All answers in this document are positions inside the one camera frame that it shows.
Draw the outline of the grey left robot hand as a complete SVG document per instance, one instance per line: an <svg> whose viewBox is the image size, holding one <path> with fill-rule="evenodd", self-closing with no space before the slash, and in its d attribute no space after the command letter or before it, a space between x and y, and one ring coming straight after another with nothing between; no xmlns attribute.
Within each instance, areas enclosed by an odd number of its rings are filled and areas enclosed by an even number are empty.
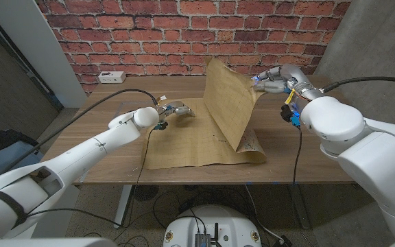
<svg viewBox="0 0 395 247"><path fill-rule="evenodd" d="M178 116L195 116L195 113L181 101L169 102L158 109L158 116L160 121L165 120L165 118L171 114L176 114Z"/></svg>

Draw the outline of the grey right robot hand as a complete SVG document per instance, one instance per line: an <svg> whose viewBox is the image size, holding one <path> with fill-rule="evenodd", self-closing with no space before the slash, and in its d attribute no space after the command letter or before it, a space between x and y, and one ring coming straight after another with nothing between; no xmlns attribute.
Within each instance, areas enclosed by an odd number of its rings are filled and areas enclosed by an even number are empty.
<svg viewBox="0 0 395 247"><path fill-rule="evenodd" d="M261 72L252 77L255 91L266 93L288 93L298 84L310 83L301 69L292 64L284 64Z"/></svg>

